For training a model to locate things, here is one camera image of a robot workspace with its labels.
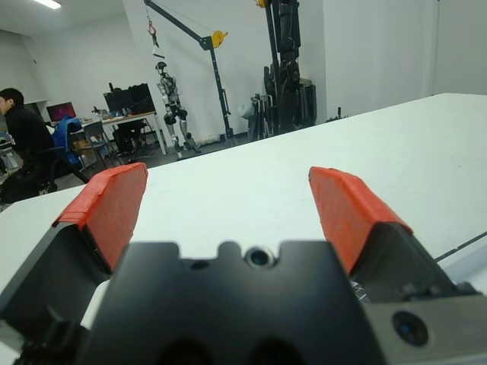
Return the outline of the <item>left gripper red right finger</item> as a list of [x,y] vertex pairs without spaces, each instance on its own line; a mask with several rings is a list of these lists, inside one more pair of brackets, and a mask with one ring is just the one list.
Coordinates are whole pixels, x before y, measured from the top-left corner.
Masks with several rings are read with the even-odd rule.
[[478,293],[468,282],[453,282],[412,228],[361,178],[311,167],[308,179],[326,240],[371,301],[394,303]]

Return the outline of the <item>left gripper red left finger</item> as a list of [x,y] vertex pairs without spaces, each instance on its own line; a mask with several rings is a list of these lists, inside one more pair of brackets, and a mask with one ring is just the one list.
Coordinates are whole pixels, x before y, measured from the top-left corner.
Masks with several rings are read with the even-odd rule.
[[132,238],[147,179],[144,163],[104,170],[53,221],[1,292],[3,342],[81,323]]

